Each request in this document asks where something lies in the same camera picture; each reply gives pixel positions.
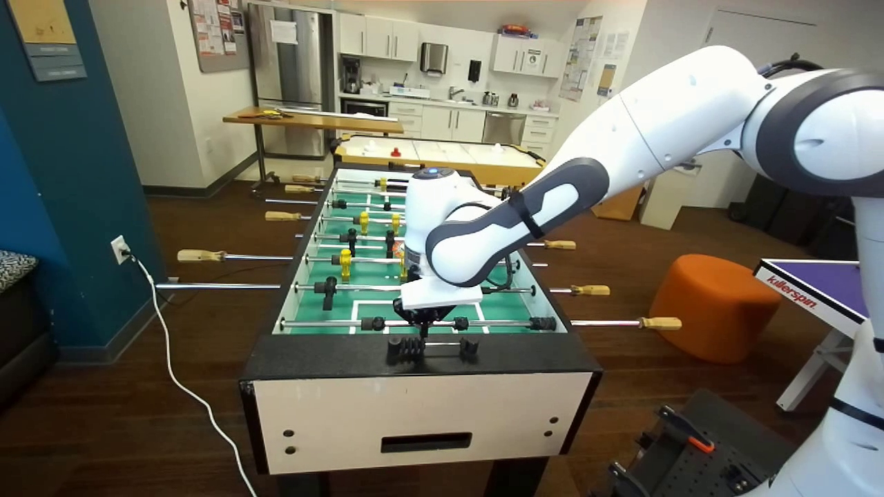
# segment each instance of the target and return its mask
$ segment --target white cabinet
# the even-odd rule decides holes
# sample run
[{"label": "white cabinet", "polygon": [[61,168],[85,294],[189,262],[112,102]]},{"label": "white cabinet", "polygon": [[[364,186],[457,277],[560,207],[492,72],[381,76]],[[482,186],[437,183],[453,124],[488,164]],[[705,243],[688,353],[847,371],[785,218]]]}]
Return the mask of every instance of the white cabinet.
[{"label": "white cabinet", "polygon": [[422,106],[388,102],[388,117],[397,117],[397,121],[404,124],[404,135],[409,139],[422,135]]},{"label": "white cabinet", "polygon": [[419,127],[422,139],[478,143],[485,127],[485,113],[470,107],[422,107]]},{"label": "white cabinet", "polygon": [[564,48],[551,40],[493,36],[493,72],[560,77]]},{"label": "white cabinet", "polygon": [[556,134],[556,117],[527,117],[525,134],[522,134],[522,149],[549,157],[551,134]]},{"label": "white cabinet", "polygon": [[413,23],[336,15],[336,52],[358,58],[417,61]]}]

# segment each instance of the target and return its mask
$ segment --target refrigerator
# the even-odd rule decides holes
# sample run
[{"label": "refrigerator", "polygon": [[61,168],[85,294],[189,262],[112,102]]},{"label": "refrigerator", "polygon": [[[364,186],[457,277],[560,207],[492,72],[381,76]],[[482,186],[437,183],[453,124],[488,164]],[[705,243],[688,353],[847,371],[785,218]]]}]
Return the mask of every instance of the refrigerator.
[{"label": "refrigerator", "polygon": [[[333,112],[330,15],[247,4],[250,90],[259,107]],[[261,127],[264,156],[325,157],[330,134]]]}]

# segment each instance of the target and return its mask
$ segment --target orange chair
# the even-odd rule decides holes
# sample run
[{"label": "orange chair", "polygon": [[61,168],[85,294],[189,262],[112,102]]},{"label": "orange chair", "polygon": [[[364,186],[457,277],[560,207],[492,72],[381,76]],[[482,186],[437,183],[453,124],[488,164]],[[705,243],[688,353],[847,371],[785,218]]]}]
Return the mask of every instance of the orange chair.
[{"label": "orange chair", "polygon": [[750,277],[748,268],[706,257],[676,257],[648,315],[683,317],[678,332],[662,338],[689,357],[738,364],[765,332],[779,306],[779,294]]}]

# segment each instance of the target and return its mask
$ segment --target power cord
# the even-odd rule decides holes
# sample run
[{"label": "power cord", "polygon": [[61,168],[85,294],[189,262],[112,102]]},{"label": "power cord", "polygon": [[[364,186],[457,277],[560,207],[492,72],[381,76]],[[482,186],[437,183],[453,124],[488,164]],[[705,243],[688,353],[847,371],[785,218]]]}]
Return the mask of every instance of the power cord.
[{"label": "power cord", "polygon": [[127,255],[127,259],[141,268],[141,275],[144,275],[144,280],[147,280],[147,284],[149,284],[149,302],[151,302],[155,315],[156,315],[159,328],[163,328],[166,374],[167,374],[172,384],[173,384],[178,392],[185,392],[187,397],[194,397],[194,402],[203,408],[203,414],[207,414],[210,425],[216,428],[216,433],[230,446],[232,458],[235,458],[236,472],[241,472],[241,482],[245,484],[247,494],[256,497],[256,491],[254,491],[254,486],[250,486],[250,482],[247,482],[247,476],[245,476],[241,447],[236,447],[236,442],[232,442],[230,433],[224,433],[224,428],[216,422],[216,408],[213,408],[213,404],[207,404],[203,397],[198,397],[194,390],[187,390],[187,388],[173,375],[173,367],[172,367],[172,335],[167,335],[167,323],[166,323],[163,310],[159,310],[159,295],[156,295],[156,281],[155,281],[155,277],[151,277],[151,275],[144,268],[144,262],[136,259],[133,255]]}]

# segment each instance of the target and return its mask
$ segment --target sofa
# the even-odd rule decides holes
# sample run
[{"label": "sofa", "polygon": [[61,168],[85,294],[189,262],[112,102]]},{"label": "sofa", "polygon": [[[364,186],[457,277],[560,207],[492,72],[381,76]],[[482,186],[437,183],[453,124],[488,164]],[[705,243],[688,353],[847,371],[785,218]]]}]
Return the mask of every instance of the sofa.
[{"label": "sofa", "polygon": [[0,408],[54,361],[49,320],[32,294],[35,257],[0,252]]}]

